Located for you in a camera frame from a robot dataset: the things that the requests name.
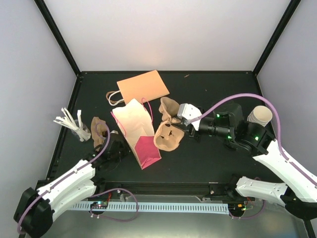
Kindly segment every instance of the white cable tray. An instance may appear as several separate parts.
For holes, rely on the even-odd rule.
[[[71,211],[90,211],[92,201],[81,201],[69,208]],[[107,208],[93,211],[135,212],[135,202],[109,202]],[[139,202],[139,212],[216,213],[228,215],[228,205],[218,203],[158,203]]]

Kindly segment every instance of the paper cup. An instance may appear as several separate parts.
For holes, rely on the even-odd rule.
[[[272,120],[272,118],[273,114],[269,108],[265,106],[257,106],[250,113],[247,121],[266,126]]]

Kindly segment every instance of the white wall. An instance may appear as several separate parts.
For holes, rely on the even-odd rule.
[[[282,121],[283,147],[317,175],[317,1],[301,1],[259,74]],[[312,222],[317,232],[317,219]]]
[[[13,214],[22,192],[44,179],[75,74],[33,0],[0,8],[0,231],[18,237]]]
[[[290,0],[45,0],[81,70],[253,70]]]

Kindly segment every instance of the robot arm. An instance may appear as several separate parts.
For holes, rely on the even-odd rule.
[[[14,214],[14,220],[18,223],[29,205],[35,201],[35,199],[38,199],[40,194],[46,192],[46,194],[34,204],[21,224],[21,227],[32,238],[43,236],[52,226],[53,222],[69,207],[104,189],[102,187],[104,186],[103,180],[95,176],[96,170],[103,169],[105,164],[111,161],[121,160],[121,158],[128,153],[129,147],[124,138],[114,131],[111,132],[108,147],[100,158],[88,164],[97,154],[97,152],[91,153],[53,182],[36,190],[32,188],[25,190],[22,193]],[[54,189],[50,189],[58,181],[61,182],[58,183]]]
[[[240,153],[247,153],[279,176],[284,183],[270,183],[241,177],[236,192],[243,197],[256,197],[285,206],[294,216],[304,220],[317,217],[317,178],[285,150],[286,160],[279,152],[274,135],[265,127],[243,120],[239,104],[229,103],[213,112],[212,118],[202,118],[188,126],[184,120],[201,116],[201,111],[191,104],[182,104],[177,116],[182,123],[177,126],[190,137],[201,134],[217,136],[224,144]]]

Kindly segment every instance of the crumpled beige fabric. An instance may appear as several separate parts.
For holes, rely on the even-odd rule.
[[[162,113],[162,123],[159,125],[154,135],[154,145],[164,151],[175,150],[179,146],[179,142],[184,137],[184,132],[171,123],[179,123],[180,120],[175,118],[178,113],[179,104],[168,97],[160,99],[159,112]]]
[[[99,119],[99,117],[94,117],[91,121],[91,137],[94,140],[94,148],[104,143],[104,140],[99,136],[105,136],[107,132],[106,122],[104,120]]]

